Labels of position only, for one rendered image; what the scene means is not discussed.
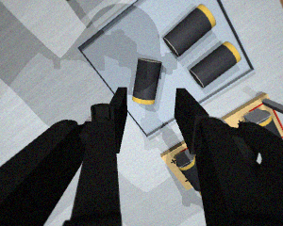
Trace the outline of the tan battery holder board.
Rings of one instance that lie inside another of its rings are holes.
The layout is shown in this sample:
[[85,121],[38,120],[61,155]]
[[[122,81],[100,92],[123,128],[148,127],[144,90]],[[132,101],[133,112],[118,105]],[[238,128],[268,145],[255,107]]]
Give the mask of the tan battery holder board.
[[[254,123],[259,123],[271,116],[270,114],[262,110],[267,110],[271,113],[275,124],[281,136],[283,137],[283,125],[276,113],[277,111],[283,114],[283,105],[270,100],[268,94],[264,92],[256,98],[252,99],[251,101],[247,102],[246,104],[238,107],[237,109],[223,116],[221,119],[223,119],[231,127],[238,128],[239,123],[246,122],[245,120],[249,120],[250,122]],[[162,153],[160,156],[166,163],[166,165],[170,168],[170,170],[173,172],[173,174],[176,176],[176,178],[180,181],[180,183],[187,190],[192,188],[190,182],[175,164],[175,161],[177,160],[178,166],[181,168],[193,160],[185,143],[185,140],[178,143],[168,151]]]

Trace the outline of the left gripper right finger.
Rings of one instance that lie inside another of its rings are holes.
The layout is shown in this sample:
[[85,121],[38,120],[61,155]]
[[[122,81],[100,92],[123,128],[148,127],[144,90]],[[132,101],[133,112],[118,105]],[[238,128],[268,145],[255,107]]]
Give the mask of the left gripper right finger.
[[206,226],[283,226],[283,139],[250,121],[230,127],[186,89],[176,88],[174,116],[195,154]]

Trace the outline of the dark grey battery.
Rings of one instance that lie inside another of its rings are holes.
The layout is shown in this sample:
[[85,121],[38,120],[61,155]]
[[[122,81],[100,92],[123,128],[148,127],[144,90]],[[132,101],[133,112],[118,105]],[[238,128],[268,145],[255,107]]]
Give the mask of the dark grey battery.
[[138,58],[132,101],[153,105],[156,99],[161,61]]
[[241,54],[238,49],[231,42],[225,41],[189,71],[199,86],[204,88],[239,61]]
[[212,12],[200,4],[163,39],[171,51],[180,57],[215,25],[216,20]]
[[[262,111],[264,111],[264,112],[270,114],[270,112],[267,111],[267,110],[262,110]],[[271,114],[270,114],[270,115],[271,115]],[[274,122],[272,116],[270,116],[269,118],[267,118],[267,119],[265,119],[265,120],[263,120],[263,121],[261,121],[261,122],[259,122],[259,123],[257,123],[257,124],[263,126],[264,128],[268,129],[268,130],[271,131],[272,133],[274,133],[274,134],[276,134],[277,136],[279,136],[279,137],[282,138],[282,136],[280,135],[280,133],[279,133],[279,131],[278,131],[276,125],[275,125],[275,122]],[[282,139],[283,139],[283,138],[282,138]]]
[[192,187],[198,191],[201,192],[200,190],[200,185],[199,185],[199,178],[198,178],[198,172],[197,172],[197,167],[196,169],[194,168],[194,161],[195,161],[195,155],[191,154],[192,161],[188,164],[186,164],[183,167],[179,167],[177,160],[175,161],[175,164],[177,167],[180,169],[180,171],[183,173],[183,175],[187,178],[187,180],[190,182]]

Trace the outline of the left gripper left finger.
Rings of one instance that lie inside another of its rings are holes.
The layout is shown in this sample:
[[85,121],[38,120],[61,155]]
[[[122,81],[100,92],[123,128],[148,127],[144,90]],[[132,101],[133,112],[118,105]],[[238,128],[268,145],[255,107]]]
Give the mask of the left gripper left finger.
[[83,124],[54,123],[0,167],[0,226],[43,226],[80,168],[70,219],[62,226],[123,226],[117,153],[127,88],[91,106]]

